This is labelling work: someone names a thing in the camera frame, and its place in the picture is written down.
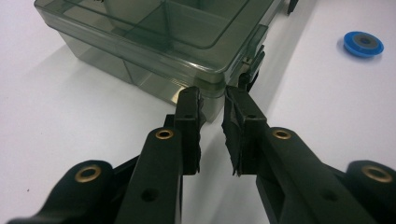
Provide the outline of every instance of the blue disc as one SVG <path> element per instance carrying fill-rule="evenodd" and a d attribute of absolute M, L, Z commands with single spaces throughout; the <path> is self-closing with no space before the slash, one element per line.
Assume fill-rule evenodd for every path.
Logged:
<path fill-rule="evenodd" d="M 382 42 L 364 32 L 349 32 L 344 36 L 344 47 L 351 54 L 362 58 L 373 57 L 384 50 Z"/>

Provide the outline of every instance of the white background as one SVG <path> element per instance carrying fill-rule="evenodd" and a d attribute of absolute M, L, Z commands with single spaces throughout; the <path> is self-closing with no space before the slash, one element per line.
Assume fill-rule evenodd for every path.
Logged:
<path fill-rule="evenodd" d="M 75 164 L 113 167 L 138 155 L 175 108 L 79 61 L 29 1 L 0 5 L 0 223 L 31 216 Z M 396 169 L 396 2 L 300 0 L 280 11 L 251 96 L 271 126 L 294 130 L 345 171 L 372 160 Z M 384 52 L 359 59 L 350 31 Z M 232 176 L 220 124 L 202 129 L 201 173 L 185 177 L 183 223 L 267 223 L 254 176 Z"/>

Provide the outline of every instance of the plastic storage box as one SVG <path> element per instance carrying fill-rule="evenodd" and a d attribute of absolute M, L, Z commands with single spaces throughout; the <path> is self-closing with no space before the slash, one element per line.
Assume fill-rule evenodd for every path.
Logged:
<path fill-rule="evenodd" d="M 277 0 L 36 0 L 82 61 L 167 102 L 197 86 L 213 120 L 225 86 L 258 72 Z"/>

